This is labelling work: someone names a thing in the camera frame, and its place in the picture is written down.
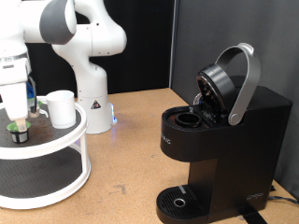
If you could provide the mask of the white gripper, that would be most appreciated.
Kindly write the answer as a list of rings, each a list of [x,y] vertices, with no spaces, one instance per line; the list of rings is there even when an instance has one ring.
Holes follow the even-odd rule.
[[[0,94],[10,120],[16,120],[18,130],[26,132],[28,116],[26,82],[31,72],[27,58],[0,65]],[[29,110],[30,118],[39,116],[39,108]]]

